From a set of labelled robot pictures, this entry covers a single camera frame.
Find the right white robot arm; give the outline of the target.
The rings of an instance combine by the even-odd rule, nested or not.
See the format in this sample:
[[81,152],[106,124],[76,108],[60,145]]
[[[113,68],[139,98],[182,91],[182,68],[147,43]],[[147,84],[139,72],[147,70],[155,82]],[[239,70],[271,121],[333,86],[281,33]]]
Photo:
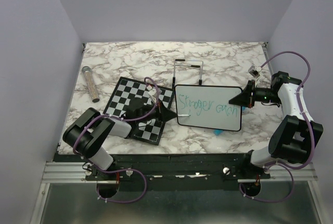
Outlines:
[[255,102],[275,103],[281,106],[283,120],[270,138],[266,148],[251,153],[251,160],[239,165],[240,174],[251,178],[258,167],[282,164],[287,168],[307,166],[323,133],[322,124],[310,116],[303,98],[303,82],[279,71],[272,75],[269,88],[249,80],[244,90],[229,100],[229,104],[251,108]]

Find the black framed whiteboard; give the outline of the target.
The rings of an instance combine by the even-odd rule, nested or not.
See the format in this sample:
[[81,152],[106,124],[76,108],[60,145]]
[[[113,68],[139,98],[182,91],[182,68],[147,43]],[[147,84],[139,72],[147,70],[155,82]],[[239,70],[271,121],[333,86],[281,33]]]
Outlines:
[[238,86],[176,85],[175,103],[179,125],[226,131],[240,131],[242,107],[228,101],[240,94]]

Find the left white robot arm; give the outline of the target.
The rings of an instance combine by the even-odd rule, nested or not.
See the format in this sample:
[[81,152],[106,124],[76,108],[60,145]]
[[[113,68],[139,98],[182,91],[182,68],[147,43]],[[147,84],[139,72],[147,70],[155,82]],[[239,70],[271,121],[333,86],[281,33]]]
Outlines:
[[135,135],[143,134],[144,127],[152,120],[164,124],[177,117],[176,112],[165,107],[161,100],[151,105],[135,97],[124,110],[121,117],[116,117],[88,108],[62,136],[62,140],[73,148],[73,153],[98,166],[97,173],[104,180],[111,179],[116,172],[113,158],[102,147],[109,135],[133,139]]

